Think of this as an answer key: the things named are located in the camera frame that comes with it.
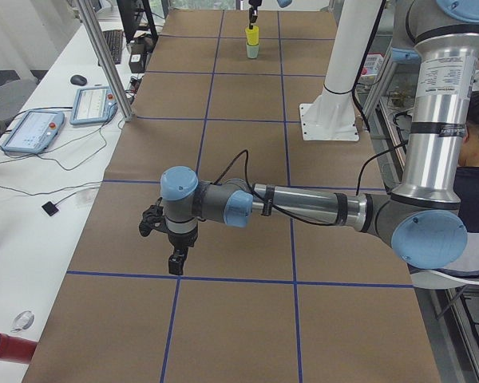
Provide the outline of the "yellow plastic cup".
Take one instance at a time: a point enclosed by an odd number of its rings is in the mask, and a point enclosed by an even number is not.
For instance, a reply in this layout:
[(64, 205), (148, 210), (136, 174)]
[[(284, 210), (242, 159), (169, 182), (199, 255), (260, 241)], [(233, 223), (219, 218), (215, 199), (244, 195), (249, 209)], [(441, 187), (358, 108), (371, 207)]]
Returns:
[(247, 39), (247, 44), (249, 46), (257, 46), (259, 44), (259, 27), (258, 26), (246, 27), (245, 35)]

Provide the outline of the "pale green cup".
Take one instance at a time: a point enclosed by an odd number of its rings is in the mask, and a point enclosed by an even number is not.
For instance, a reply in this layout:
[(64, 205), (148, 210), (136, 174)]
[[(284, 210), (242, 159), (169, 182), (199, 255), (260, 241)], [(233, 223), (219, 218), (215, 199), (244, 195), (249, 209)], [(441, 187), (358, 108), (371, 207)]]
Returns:
[(259, 55), (259, 45), (246, 44), (247, 58), (256, 59)]

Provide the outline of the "black box with label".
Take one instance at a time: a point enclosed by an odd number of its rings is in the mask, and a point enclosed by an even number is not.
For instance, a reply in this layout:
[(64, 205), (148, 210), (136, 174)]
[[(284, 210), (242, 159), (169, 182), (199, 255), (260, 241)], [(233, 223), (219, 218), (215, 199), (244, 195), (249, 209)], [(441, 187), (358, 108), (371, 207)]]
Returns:
[(147, 64), (146, 40), (140, 38), (129, 43), (129, 68), (131, 73), (143, 73)]

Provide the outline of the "black monitor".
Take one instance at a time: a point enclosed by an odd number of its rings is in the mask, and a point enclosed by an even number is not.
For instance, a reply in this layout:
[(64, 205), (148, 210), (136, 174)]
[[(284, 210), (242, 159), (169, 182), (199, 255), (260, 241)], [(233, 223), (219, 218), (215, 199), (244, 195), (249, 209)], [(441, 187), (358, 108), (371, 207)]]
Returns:
[(157, 40), (158, 34), (148, 0), (117, 0), (117, 6), (127, 42), (134, 39), (144, 16), (148, 21), (149, 33), (155, 41)]

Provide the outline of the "small black square pad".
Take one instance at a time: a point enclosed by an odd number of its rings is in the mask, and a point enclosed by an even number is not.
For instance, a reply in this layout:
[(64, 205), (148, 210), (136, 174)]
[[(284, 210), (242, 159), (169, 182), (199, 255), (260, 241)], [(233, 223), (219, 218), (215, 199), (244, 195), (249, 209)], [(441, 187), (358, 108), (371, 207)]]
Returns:
[(48, 201), (42, 205), (42, 210), (48, 215), (53, 216), (59, 212), (55, 203)]

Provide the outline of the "black keyboard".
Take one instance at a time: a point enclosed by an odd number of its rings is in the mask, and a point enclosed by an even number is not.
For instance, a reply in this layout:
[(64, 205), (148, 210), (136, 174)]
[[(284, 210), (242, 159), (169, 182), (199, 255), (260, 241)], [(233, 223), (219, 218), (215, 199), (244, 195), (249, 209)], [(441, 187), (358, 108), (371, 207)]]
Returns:
[(122, 30), (106, 30), (103, 32), (106, 45), (115, 64), (121, 63), (123, 51), (123, 31)]

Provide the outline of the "far teach pendant tablet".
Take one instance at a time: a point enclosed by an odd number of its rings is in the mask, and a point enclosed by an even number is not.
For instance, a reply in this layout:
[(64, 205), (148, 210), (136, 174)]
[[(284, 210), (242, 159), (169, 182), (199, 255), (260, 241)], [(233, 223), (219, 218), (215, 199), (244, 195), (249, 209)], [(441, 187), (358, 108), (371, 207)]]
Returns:
[(70, 124), (109, 122), (117, 111), (117, 100), (108, 86), (78, 89), (70, 115)]

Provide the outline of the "teach pendant tablet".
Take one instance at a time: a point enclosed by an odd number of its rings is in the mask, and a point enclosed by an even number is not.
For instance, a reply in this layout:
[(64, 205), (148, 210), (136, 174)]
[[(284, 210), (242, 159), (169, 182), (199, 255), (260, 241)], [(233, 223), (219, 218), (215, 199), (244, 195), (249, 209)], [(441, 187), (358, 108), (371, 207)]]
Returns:
[(64, 122), (63, 112), (30, 110), (15, 125), (2, 150), (6, 153), (39, 154), (50, 146)]
[(70, 115), (70, 124), (109, 122), (117, 111), (117, 100), (108, 86), (78, 89)]

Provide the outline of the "near teach pendant tablet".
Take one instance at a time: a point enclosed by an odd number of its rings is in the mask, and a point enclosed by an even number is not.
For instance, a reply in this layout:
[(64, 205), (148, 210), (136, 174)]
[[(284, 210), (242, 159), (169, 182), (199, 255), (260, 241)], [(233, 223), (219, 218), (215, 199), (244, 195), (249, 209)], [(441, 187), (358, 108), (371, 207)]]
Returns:
[(39, 154), (50, 146), (64, 122), (63, 112), (30, 110), (15, 125), (2, 150), (6, 153)]

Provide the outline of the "black computer mouse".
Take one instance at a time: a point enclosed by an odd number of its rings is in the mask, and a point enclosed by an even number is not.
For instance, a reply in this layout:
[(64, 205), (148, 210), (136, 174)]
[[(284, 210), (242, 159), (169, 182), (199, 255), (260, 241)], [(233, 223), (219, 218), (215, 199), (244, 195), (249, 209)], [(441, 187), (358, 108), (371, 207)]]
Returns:
[(76, 86), (85, 86), (88, 83), (87, 79), (79, 74), (73, 75), (69, 81), (72, 85)]

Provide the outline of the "red cylinder bottle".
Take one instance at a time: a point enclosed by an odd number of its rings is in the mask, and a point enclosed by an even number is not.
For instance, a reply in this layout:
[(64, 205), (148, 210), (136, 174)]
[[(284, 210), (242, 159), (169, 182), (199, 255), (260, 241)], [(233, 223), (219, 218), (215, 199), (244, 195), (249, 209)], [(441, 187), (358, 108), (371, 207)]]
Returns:
[(0, 361), (29, 364), (37, 342), (0, 333)]

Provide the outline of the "white chair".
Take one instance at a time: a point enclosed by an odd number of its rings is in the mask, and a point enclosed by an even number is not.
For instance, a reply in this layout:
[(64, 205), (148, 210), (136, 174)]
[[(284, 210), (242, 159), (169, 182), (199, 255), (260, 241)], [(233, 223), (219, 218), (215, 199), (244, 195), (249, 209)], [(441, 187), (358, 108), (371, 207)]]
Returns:
[(414, 287), (446, 290), (460, 286), (479, 286), (479, 278), (459, 278), (436, 270), (420, 270), (410, 275)]

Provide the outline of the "aluminium frame post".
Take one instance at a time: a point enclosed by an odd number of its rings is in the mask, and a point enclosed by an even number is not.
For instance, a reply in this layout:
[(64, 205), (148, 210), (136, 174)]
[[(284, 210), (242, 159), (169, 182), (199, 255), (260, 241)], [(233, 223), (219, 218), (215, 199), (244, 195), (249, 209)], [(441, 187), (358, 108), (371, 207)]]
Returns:
[(101, 64), (101, 68), (105, 73), (113, 95), (117, 100), (119, 109), (121, 110), (125, 122), (130, 122), (133, 118), (133, 110), (129, 99), (126, 96), (124, 86), (113, 62), (111, 53), (109, 52), (109, 48), (106, 44), (95, 11), (91, 5), (91, 1), (77, 0), (76, 3), (81, 21), (83, 22), (91, 45), (97, 55), (99, 63)]

